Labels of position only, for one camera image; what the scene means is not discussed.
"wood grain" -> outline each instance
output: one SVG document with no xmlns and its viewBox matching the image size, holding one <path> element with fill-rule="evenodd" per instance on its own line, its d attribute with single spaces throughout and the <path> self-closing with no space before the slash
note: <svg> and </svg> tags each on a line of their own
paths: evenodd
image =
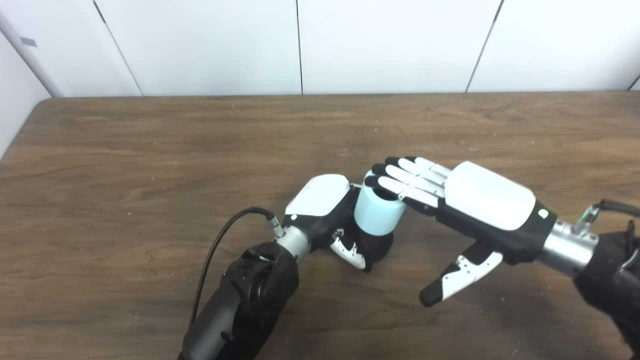
<svg viewBox="0 0 640 360">
<path fill-rule="evenodd" d="M 282 214 L 309 178 L 359 182 L 387 156 L 463 160 L 565 220 L 640 204 L 640 93 L 53 99 L 0 162 L 0 358 L 174 359 L 212 237 L 237 210 Z M 603 217 L 597 231 L 621 229 Z M 207 293 L 271 237 L 240 221 Z M 610 321 L 541 264 L 502 265 L 432 309 L 418 292 L 470 244 L 407 211 L 370 274 L 329 252 L 260 359 L 626 359 Z"/>
</svg>

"white cabinet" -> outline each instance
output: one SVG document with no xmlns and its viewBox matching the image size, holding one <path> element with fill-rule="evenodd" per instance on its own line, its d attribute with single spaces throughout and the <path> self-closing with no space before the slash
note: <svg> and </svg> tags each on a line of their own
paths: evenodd
<svg viewBox="0 0 640 360">
<path fill-rule="evenodd" d="M 0 158 L 33 107 L 49 93 L 0 33 Z"/>
<path fill-rule="evenodd" d="M 141 95 L 91 0 L 0 0 L 0 15 L 53 95 Z"/>
<path fill-rule="evenodd" d="M 626 90 L 638 13 L 638 0 L 505 0 L 469 91 Z"/>
<path fill-rule="evenodd" d="M 300 94 L 295 0 L 98 0 L 145 95 Z"/>
<path fill-rule="evenodd" d="M 499 0 L 298 0 L 305 94 L 464 92 Z"/>
</svg>

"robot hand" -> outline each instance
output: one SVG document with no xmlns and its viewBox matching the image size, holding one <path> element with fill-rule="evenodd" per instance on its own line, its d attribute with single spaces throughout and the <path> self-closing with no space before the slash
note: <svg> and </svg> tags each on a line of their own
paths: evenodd
<svg viewBox="0 0 640 360">
<path fill-rule="evenodd" d="M 502 261 L 538 260 L 571 277 L 585 300 L 610 315 L 640 353 L 640 241 L 633 223 L 618 233 L 588 231 L 599 211 L 640 217 L 640 209 L 603 200 L 570 225 L 528 188 L 468 161 L 449 170 L 423 158 L 387 158 L 372 171 L 365 185 L 476 239 L 421 291 L 425 306 L 478 281 Z"/>
<path fill-rule="evenodd" d="M 309 253 L 329 246 L 332 234 L 353 217 L 358 191 L 342 175 L 322 175 L 289 203 L 282 227 L 263 210 L 275 238 L 247 249 L 227 268 L 201 312 L 195 316 L 194 310 L 179 358 L 253 359 L 298 289 L 298 265 Z"/>
<path fill-rule="evenodd" d="M 266 210 L 248 211 L 266 215 L 276 236 L 247 249 L 227 268 L 197 317 L 194 310 L 180 359 L 253 359 L 298 289 L 303 259 L 331 248 L 355 267 L 370 270 L 391 247 L 405 207 L 377 198 L 370 188 L 361 190 L 342 175 L 326 174 L 312 178 L 289 203 L 282 226 Z"/>
</svg>

